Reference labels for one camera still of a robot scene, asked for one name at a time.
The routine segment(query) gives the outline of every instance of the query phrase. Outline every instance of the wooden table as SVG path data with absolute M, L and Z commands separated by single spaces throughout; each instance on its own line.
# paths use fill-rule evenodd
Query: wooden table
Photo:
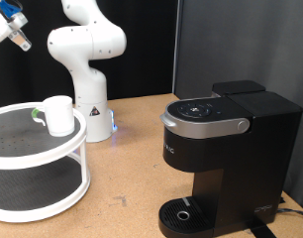
M 192 192 L 193 174 L 170 167 L 162 158 L 163 125 L 159 115 L 173 94 L 113 100 L 117 133 L 87 144 L 92 181 L 85 196 L 70 209 L 46 220 L 0 222 L 0 238 L 163 237 L 158 211 L 167 201 Z M 303 210 L 288 195 L 280 207 Z M 269 228 L 278 238 L 303 237 L 303 216 L 282 213 Z M 253 238 L 249 231 L 223 236 Z

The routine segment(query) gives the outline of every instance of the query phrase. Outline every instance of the mug handle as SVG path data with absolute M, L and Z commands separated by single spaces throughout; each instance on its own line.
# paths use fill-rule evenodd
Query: mug handle
M 39 112 L 42 111 L 41 108 L 35 108 L 33 111 L 32 111 L 32 118 L 35 122 L 38 122 L 38 123 L 43 123 L 43 126 L 46 126 L 46 123 L 43 119 L 40 119 L 37 117 L 37 114 L 39 114 Z

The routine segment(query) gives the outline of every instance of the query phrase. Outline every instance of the logo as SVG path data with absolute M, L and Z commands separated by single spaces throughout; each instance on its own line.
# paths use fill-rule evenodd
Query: logo
M 98 109 L 96 109 L 96 107 L 93 107 L 91 113 L 90 113 L 90 116 L 98 116 L 100 115 L 100 112 Z
M 174 154 L 174 149 L 173 148 L 171 148 L 171 147 L 169 147 L 167 144 L 165 144 L 164 142 L 163 142 L 163 146 L 169 151 L 169 152 L 171 152 L 172 154 Z
M 193 111 L 193 112 L 200 111 L 200 110 L 199 110 L 198 108 L 196 108 L 196 107 L 191 108 L 190 110 Z
M 268 209 L 272 208 L 272 205 L 268 205 L 268 206 L 263 206 L 263 207 L 258 207 L 254 210 L 254 212 L 260 212 L 260 211 L 267 211 Z

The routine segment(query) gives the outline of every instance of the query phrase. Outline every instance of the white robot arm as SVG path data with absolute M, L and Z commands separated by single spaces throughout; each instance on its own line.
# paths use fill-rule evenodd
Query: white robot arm
M 8 37 L 26 52 L 32 44 L 20 29 L 28 23 L 28 20 L 21 13 L 22 5 L 17 0 L 15 2 L 21 9 L 8 4 L 5 0 L 0 0 L 0 42 Z
M 107 105 L 106 77 L 88 62 L 120 56 L 126 36 L 103 16 L 96 0 L 61 2 L 65 15 L 82 26 L 53 30 L 48 48 L 72 76 L 76 108 L 87 121 L 87 142 L 103 141 L 113 133 L 113 113 Z

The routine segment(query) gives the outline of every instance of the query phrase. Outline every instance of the white mug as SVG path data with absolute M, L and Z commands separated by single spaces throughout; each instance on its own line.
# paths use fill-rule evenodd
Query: white mug
M 74 116 L 72 111 L 72 99 L 68 96 L 54 96 L 43 102 L 44 107 L 37 107 L 32 111 L 34 121 L 43 123 L 44 120 L 37 117 L 40 111 L 45 112 L 46 122 L 50 134 L 54 137 L 64 137 L 74 131 Z

